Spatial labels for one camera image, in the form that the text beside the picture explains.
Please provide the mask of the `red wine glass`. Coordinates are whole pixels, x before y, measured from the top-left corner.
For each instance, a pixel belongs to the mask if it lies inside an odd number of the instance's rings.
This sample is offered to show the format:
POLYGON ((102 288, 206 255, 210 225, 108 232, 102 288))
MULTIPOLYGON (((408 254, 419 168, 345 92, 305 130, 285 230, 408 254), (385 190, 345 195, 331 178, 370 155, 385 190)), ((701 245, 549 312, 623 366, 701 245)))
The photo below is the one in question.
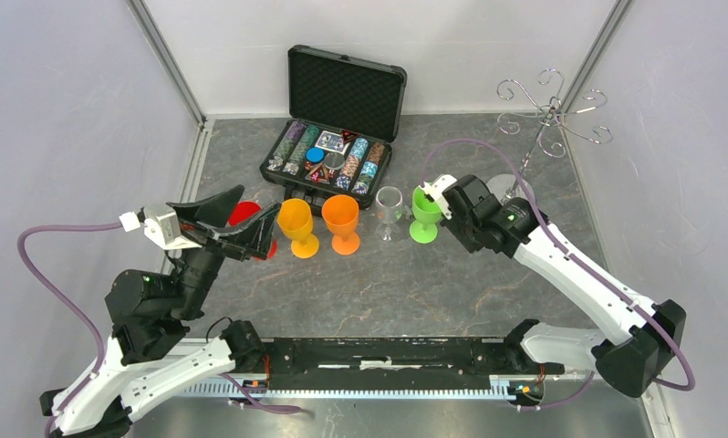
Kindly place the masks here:
MULTIPOLYGON (((248 219, 254 214, 259 213, 262 210, 262 207, 253 201, 241 201, 239 202, 235 208, 232 210, 229 219, 228 224, 230 226, 235 226, 237 224, 240 224, 244 220, 248 219)), ((268 254, 265 258, 262 258, 262 261, 271 259, 277 251, 277 241, 275 239, 271 242, 270 250, 268 251, 268 254)))

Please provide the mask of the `yellow wine glass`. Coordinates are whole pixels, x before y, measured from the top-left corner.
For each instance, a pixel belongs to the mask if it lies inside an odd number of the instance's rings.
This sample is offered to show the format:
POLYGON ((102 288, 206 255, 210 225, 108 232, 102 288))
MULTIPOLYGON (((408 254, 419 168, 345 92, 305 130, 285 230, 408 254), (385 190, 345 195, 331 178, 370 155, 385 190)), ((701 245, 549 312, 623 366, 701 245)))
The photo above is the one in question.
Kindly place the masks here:
POLYGON ((276 222, 290 240, 294 256, 308 259, 317 253, 320 243, 313 234, 313 215, 306 201, 296 198, 283 201, 276 222))

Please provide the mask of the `clear wine glass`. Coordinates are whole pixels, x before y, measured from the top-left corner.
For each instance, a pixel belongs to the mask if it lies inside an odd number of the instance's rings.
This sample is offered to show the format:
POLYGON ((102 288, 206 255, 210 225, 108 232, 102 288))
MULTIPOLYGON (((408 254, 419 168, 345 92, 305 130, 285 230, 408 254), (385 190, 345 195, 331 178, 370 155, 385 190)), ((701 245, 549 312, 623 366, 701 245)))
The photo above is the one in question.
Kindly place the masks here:
POLYGON ((400 224, 403 213, 403 196, 393 186, 381 187, 375 196, 378 225, 376 235, 383 242, 394 242, 400 238, 400 224))

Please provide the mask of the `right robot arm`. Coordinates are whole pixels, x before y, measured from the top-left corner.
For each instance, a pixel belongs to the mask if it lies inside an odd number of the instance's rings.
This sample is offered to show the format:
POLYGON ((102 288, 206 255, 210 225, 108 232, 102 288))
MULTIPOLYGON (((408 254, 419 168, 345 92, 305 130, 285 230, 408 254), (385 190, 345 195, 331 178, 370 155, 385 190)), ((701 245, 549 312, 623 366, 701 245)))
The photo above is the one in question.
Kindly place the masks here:
POLYGON ((537 363, 598 374, 633 398, 677 360, 689 391, 695 379, 680 349, 686 310, 672 299, 656 302, 616 279, 582 253, 525 193, 501 203, 474 175, 444 174, 422 185, 441 213, 441 224, 470 253, 489 249, 528 267, 573 302, 593 329, 560 328, 526 320, 508 336, 504 361, 516 372, 537 363))

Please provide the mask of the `green wine glass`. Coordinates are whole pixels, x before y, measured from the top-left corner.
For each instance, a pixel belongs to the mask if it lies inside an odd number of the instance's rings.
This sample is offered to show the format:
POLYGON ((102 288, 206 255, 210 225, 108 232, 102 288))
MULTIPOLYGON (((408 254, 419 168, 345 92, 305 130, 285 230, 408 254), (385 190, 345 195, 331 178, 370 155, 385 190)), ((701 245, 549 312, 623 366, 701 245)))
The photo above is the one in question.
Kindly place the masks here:
POLYGON ((412 193, 411 211, 413 222, 409 232, 411 238, 420 244, 429 244, 438 235, 438 223, 442 219, 442 210, 431 201, 421 187, 416 187, 412 193))

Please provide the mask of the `orange wine glass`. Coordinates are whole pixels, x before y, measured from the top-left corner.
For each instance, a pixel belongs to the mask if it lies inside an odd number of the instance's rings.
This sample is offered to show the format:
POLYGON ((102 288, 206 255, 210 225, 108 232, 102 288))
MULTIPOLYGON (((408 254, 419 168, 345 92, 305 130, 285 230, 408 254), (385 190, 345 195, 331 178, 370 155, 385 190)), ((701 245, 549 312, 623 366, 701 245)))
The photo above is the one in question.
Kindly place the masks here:
POLYGON ((359 205, 345 194, 328 198, 321 209, 322 218, 332 234, 332 249, 342 256, 354 254, 360 246, 356 233, 359 224, 359 205))

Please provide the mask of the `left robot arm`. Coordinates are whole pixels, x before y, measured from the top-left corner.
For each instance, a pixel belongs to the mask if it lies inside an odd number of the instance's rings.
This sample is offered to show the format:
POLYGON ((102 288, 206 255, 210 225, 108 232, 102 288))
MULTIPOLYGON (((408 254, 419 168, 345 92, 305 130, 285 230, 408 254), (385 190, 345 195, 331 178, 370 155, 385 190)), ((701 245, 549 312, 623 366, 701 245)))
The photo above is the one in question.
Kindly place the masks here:
POLYGON ((272 203, 229 225, 243 186, 190 203, 144 206, 120 218, 141 229, 172 264, 167 273, 128 269, 114 279, 105 303, 112 322, 97 357, 65 389, 41 395, 52 437, 121 437, 146 413, 195 382, 238 368, 256 370, 265 347, 248 321, 231 322, 200 348, 166 357, 203 315, 226 259, 264 259, 280 206, 272 203))

